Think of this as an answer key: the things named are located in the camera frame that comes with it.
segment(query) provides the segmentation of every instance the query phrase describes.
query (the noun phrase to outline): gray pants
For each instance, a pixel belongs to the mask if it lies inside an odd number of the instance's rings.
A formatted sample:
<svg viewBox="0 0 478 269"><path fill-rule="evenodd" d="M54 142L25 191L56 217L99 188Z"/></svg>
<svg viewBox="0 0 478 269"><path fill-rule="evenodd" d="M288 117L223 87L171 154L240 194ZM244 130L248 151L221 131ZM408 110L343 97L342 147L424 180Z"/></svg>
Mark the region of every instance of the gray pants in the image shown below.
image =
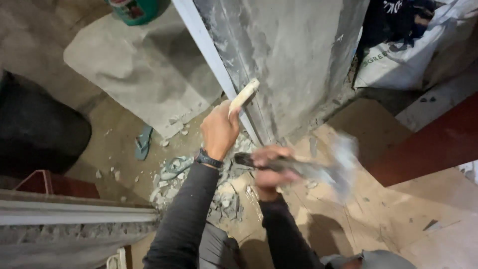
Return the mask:
<svg viewBox="0 0 478 269"><path fill-rule="evenodd" d="M199 269L240 269L239 245L234 238L211 223L206 223L199 245Z"/></svg>

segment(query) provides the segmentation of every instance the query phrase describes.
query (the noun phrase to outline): hand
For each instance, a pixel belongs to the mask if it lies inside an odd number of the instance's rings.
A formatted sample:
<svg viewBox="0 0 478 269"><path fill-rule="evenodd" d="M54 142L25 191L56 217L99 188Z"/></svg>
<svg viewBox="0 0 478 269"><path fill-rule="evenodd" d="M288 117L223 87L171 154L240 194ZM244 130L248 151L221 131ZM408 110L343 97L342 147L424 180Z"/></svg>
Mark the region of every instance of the hand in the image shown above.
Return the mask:
<svg viewBox="0 0 478 269"><path fill-rule="evenodd" d="M252 160L256 167L264 167L271 159L279 156L292 157L293 151L287 147L277 145L266 146L252 153ZM256 174L256 186L259 199L263 201L273 201L277 198L276 187L281 184L288 184L300 180L301 177L290 170L281 173L272 170L259 170Z"/></svg>
<svg viewBox="0 0 478 269"><path fill-rule="evenodd" d="M201 124L204 150L214 160L222 161L236 142L239 135L240 107L231 111L228 117L230 100L216 106Z"/></svg>

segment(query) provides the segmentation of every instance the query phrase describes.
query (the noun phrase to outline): left hand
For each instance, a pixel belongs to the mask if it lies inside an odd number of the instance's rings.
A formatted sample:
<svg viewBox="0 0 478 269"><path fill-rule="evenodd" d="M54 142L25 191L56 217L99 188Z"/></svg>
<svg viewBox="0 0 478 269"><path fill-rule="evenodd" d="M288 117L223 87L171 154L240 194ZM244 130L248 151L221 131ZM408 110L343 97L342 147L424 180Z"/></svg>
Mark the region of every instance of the left hand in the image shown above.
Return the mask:
<svg viewBox="0 0 478 269"><path fill-rule="evenodd" d="M240 107L231 111L228 117L230 100L216 106L201 124L204 150L214 160L222 161L232 148L239 135Z"/></svg>

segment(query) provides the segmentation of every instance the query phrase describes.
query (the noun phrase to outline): right hand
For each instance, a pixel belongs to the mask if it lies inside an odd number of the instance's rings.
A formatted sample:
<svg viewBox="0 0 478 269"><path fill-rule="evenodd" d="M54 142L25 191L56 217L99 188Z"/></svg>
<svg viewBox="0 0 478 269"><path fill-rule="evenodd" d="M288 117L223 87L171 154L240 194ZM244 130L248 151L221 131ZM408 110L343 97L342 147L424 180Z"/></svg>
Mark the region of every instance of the right hand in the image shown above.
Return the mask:
<svg viewBox="0 0 478 269"><path fill-rule="evenodd" d="M288 147L279 147L277 145L266 146L252 153L252 160L256 167L264 167L271 159L279 156L292 157L293 151ZM275 192L278 185L288 184L300 180L301 177L290 170L280 173L272 170L259 170L256 174L256 186L262 191Z"/></svg>

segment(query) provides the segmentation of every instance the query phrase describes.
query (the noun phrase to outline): black watch strap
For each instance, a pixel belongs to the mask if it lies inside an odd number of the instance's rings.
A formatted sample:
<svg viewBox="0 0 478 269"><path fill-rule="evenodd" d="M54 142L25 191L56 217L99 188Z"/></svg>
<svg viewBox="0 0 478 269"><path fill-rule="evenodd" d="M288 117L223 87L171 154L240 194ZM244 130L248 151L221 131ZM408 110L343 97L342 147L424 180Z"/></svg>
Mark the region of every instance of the black watch strap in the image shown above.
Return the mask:
<svg viewBox="0 0 478 269"><path fill-rule="evenodd" d="M222 165L223 165L223 162L218 161L218 160L214 160L213 158L209 157L207 155L207 152L203 148L199 149L199 154L197 155L195 161L197 163L209 164L209 165L214 166L216 168L221 168Z"/></svg>

